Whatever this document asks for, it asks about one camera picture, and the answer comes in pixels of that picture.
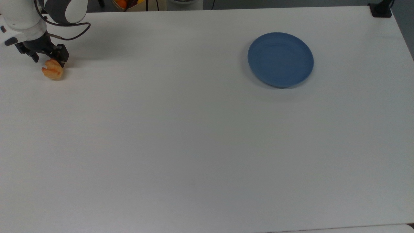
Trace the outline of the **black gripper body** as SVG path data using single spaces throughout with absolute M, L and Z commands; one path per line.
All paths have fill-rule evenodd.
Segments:
M 44 54 L 51 59 L 58 57 L 68 57 L 69 53 L 63 44 L 53 44 L 50 36 L 46 33 L 43 34 L 40 38 L 32 41 L 25 41 L 15 44 L 15 47 L 18 49 L 19 53 L 25 54 L 30 57 L 31 54 L 37 53 Z

